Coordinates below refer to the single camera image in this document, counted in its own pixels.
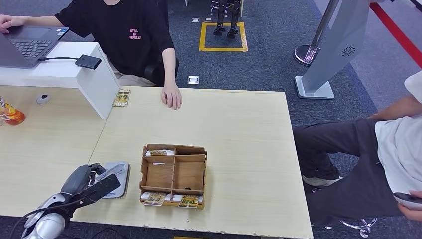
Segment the person's left hand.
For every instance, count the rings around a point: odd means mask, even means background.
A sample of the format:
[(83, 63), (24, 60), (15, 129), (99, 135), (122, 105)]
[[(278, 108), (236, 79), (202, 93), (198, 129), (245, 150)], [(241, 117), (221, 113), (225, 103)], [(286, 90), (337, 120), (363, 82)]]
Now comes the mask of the person's left hand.
[(162, 93), (161, 100), (168, 108), (177, 110), (182, 104), (182, 95), (177, 85), (165, 84)]
[[(409, 193), (412, 196), (416, 196), (418, 198), (422, 197), (422, 192), (421, 191), (409, 191)], [(407, 208), (406, 206), (402, 205), (401, 203), (398, 203), (398, 208), (399, 210), (404, 214), (404, 216), (409, 219), (409, 220), (414, 220), (414, 221), (422, 221), (422, 212), (418, 211), (418, 210), (410, 210), (409, 208)]]

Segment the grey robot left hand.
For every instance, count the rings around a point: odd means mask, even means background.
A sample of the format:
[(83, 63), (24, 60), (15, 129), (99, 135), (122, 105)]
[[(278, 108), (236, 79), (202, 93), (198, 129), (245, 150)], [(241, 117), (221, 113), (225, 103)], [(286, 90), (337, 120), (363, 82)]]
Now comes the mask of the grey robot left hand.
[(106, 170), (99, 163), (81, 165), (67, 178), (60, 192), (76, 195), (92, 186), (96, 176), (105, 172)]

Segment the person's right hand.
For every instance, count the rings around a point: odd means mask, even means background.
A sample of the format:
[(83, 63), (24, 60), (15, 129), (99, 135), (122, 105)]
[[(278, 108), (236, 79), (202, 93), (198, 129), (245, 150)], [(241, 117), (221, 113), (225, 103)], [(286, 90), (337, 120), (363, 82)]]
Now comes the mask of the person's right hand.
[(11, 16), (11, 15), (0, 15), (0, 32), (8, 34), (10, 27), (22, 26), (25, 24), (25, 16)]

